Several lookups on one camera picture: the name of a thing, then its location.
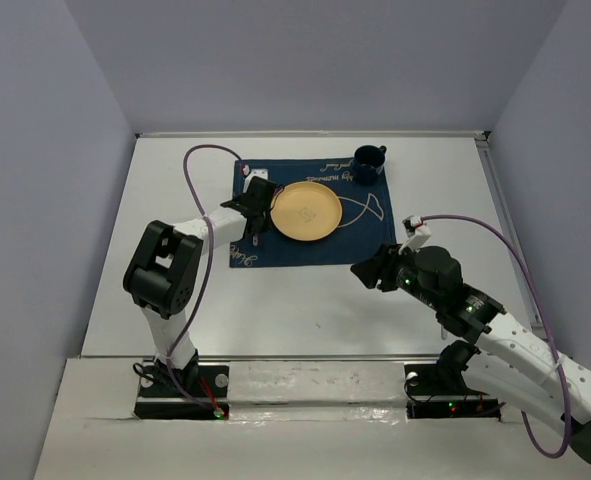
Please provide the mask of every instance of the white table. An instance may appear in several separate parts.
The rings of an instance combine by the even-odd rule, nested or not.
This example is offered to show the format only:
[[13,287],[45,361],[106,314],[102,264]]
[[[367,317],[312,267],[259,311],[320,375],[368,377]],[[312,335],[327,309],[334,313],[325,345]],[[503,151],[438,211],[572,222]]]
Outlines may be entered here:
[[[499,227],[472,138],[139,139],[84,356],[154,353],[146,322],[122,290],[122,277],[150,221],[174,223],[198,215],[182,174],[182,158],[200,143],[225,145],[248,159],[348,157],[361,145],[386,145],[398,240],[405,238],[401,220],[414,213],[460,213]],[[227,153],[198,151],[189,169],[207,210],[231,197],[233,158]],[[529,323],[508,253],[499,241],[460,222],[435,221],[431,229],[431,243],[448,248],[461,261],[468,283]],[[216,251],[205,301],[191,327],[201,355],[435,354],[453,340],[441,339],[428,308],[401,292],[365,289],[347,265],[230,269],[228,254],[226,248]]]
[[[556,461],[537,453],[519,420],[406,421],[401,414],[372,421],[337,417],[333,407],[321,416],[301,409],[297,421],[138,420],[130,413],[138,381],[132,362],[68,361],[36,480],[591,480],[591,467],[573,452]],[[291,393],[301,395],[294,385]],[[545,447],[559,445],[537,422],[534,429]]]

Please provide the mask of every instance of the mug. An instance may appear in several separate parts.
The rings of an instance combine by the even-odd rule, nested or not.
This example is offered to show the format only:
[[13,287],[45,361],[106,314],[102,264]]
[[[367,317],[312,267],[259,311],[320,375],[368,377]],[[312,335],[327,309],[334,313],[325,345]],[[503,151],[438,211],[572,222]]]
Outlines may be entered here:
[[384,171],[386,161],[386,147],[364,145],[355,150],[351,164],[353,180],[360,185],[374,185],[379,175]]

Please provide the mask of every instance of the wall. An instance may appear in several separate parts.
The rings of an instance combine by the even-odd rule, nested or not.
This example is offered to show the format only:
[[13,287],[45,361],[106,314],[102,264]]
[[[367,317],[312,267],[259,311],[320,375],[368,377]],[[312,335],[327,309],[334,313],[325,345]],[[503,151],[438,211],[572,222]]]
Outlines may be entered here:
[[135,131],[490,129],[564,0],[66,0]]
[[0,479],[33,476],[133,140],[64,3],[0,0]]
[[572,0],[491,137],[561,347],[591,367],[591,0]]

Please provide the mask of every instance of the plate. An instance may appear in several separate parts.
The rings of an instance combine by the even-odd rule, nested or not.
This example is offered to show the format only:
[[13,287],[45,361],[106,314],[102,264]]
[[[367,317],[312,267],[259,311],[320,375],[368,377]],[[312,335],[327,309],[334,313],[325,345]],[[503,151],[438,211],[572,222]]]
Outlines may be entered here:
[[335,192],[320,183],[291,183],[275,198],[271,219],[287,237],[312,242],[335,231],[342,219],[342,204]]

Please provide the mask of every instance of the cloth mat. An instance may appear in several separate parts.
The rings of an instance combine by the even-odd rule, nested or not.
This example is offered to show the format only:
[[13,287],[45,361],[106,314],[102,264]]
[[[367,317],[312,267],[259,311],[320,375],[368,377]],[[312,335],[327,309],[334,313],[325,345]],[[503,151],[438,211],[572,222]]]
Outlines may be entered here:
[[[292,267],[301,265],[343,265],[373,256],[382,243],[397,243],[388,193],[386,172],[377,183],[362,186],[353,181],[350,158],[325,160],[244,160],[253,169],[267,169],[268,179],[278,185],[313,181],[333,190],[342,203],[342,220],[328,237],[316,242],[292,240],[276,229],[231,243],[231,268]],[[235,162],[233,194],[240,195],[244,176]]]

